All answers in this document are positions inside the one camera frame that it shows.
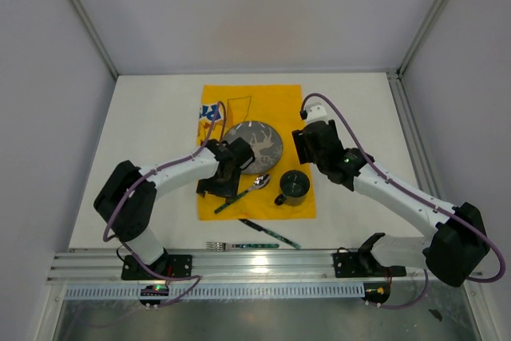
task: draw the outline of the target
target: metal floor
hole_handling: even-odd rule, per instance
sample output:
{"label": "metal floor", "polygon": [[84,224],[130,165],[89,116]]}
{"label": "metal floor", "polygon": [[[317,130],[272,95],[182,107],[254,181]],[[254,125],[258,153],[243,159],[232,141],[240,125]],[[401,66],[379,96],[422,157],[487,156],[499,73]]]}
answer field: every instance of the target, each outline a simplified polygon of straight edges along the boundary
{"label": "metal floor", "polygon": [[[388,303],[404,303],[420,283],[395,282]],[[66,301],[54,340],[462,340],[481,339],[463,288],[432,281],[412,308],[366,307],[361,299],[184,301],[158,311],[139,310],[112,326],[103,324],[139,307],[133,301]]]}

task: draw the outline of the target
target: white wall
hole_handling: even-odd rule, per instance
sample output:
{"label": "white wall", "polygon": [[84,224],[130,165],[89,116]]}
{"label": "white wall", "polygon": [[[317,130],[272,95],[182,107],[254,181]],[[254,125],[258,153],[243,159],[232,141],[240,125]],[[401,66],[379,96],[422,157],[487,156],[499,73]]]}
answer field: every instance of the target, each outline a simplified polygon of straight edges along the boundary
{"label": "white wall", "polygon": [[[405,78],[446,197],[481,209],[511,263],[511,0],[450,0]],[[508,330],[510,285],[492,286]]]}
{"label": "white wall", "polygon": [[433,0],[82,0],[126,74],[395,68]]}
{"label": "white wall", "polygon": [[66,0],[0,0],[0,329],[23,340],[68,244],[113,79]]}

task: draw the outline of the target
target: deer design on plate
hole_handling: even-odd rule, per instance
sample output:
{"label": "deer design on plate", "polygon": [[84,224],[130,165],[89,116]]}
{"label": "deer design on plate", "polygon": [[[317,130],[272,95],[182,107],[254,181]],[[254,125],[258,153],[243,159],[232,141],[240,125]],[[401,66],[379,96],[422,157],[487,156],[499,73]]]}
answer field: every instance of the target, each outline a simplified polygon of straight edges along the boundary
{"label": "deer design on plate", "polygon": [[254,157],[258,162],[267,162],[271,161],[271,156],[263,155],[261,151],[263,149],[268,149],[273,146],[273,141],[271,141],[271,130],[270,134],[267,135],[262,129],[260,131],[264,135],[264,139],[262,141],[257,141],[257,137],[255,133],[252,134],[252,138],[250,139],[250,146],[252,147],[252,151],[254,151]]}

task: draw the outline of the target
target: white table surface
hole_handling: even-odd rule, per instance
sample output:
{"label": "white table surface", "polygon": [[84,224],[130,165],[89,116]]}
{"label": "white table surface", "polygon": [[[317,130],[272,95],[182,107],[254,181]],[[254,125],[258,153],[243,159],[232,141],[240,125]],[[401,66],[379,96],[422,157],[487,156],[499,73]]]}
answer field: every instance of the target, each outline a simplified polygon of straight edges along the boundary
{"label": "white table surface", "polygon": [[[105,222],[93,209],[95,197],[121,161],[128,159],[138,166],[156,164],[187,155],[195,148],[204,84],[300,84],[304,96],[323,93],[344,113],[368,153],[396,176],[416,185],[384,73],[122,76],[97,147],[71,248],[118,246],[116,240],[101,240]],[[353,146],[340,121],[337,126],[343,144]],[[303,248],[355,248],[376,232],[419,235],[387,208],[332,184],[314,165],[311,167],[316,219],[256,222]],[[274,242],[237,220],[199,221],[195,189],[196,183],[186,185],[163,196],[154,206],[150,226],[166,248],[204,248],[205,241]]]}

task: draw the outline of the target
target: yellow cloth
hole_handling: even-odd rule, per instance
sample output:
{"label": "yellow cloth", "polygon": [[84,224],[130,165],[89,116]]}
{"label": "yellow cloth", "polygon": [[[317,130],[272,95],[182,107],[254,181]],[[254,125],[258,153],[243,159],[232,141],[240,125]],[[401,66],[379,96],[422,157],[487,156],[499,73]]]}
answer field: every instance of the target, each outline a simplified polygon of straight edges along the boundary
{"label": "yellow cloth", "polygon": [[[208,133],[209,123],[214,114],[214,105],[218,101],[225,104],[227,116],[221,114],[221,119],[218,124],[215,124],[211,138],[220,138],[225,118],[227,118],[225,132],[243,121],[261,121],[271,125],[280,135],[283,142],[283,154],[277,165],[268,171],[271,180],[265,188],[248,193],[218,214],[214,211],[225,202],[225,199],[210,194],[206,194],[206,197],[199,196],[199,218],[201,220],[314,219],[316,211],[311,167],[309,164],[300,165],[291,135],[292,131],[304,127],[299,117],[302,104],[301,86],[205,85],[200,110],[199,143]],[[280,194],[280,177],[292,169],[298,169],[309,177],[311,189],[302,204],[296,207],[286,204],[277,206],[273,201]],[[250,187],[256,177],[257,175],[241,175],[238,193]]]}

